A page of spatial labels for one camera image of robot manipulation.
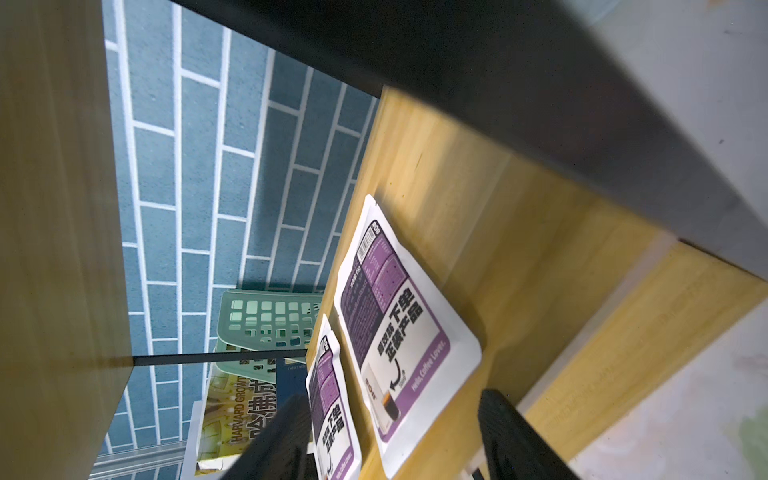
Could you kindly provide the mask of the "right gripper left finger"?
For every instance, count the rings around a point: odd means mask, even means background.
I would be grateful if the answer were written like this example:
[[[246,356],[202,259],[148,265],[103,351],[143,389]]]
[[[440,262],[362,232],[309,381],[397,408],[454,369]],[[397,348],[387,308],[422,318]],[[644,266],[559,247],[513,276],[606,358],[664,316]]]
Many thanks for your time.
[[[308,397],[293,395],[222,479],[304,479],[310,427]]]

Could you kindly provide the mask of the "purple coffee bag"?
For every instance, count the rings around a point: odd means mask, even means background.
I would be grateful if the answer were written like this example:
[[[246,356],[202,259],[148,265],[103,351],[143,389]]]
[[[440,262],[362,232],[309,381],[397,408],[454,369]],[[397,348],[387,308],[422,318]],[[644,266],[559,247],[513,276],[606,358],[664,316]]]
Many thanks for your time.
[[[479,366],[480,343],[371,195],[339,267],[334,306],[384,473],[394,478]]]
[[[358,479],[362,452],[350,412],[341,346],[326,316],[319,323],[318,343],[307,374],[306,389],[318,477]]]

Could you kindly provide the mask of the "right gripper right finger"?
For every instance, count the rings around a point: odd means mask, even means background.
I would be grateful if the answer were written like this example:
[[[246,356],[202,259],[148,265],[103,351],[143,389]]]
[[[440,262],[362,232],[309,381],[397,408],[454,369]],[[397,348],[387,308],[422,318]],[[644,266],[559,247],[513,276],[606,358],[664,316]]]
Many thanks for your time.
[[[478,422],[489,479],[578,479],[500,391],[482,391]]]

